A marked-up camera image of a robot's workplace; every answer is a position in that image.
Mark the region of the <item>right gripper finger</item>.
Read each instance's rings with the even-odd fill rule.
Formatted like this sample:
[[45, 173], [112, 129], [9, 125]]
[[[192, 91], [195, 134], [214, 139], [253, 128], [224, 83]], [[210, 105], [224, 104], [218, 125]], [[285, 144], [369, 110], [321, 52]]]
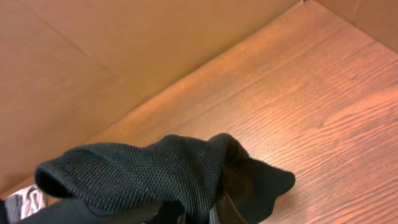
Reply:
[[214, 206], [209, 212], [209, 224], [248, 224], [235, 207], [227, 192], [216, 196]]

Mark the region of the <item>black shirt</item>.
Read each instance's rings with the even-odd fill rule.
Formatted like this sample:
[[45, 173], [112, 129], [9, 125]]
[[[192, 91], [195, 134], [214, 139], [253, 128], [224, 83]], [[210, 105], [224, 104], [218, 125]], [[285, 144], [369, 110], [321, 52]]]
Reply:
[[222, 133], [168, 135], [146, 147], [82, 145], [39, 164], [34, 180], [57, 201], [24, 223], [209, 223], [222, 191], [247, 223], [260, 223], [295, 176], [252, 159]]

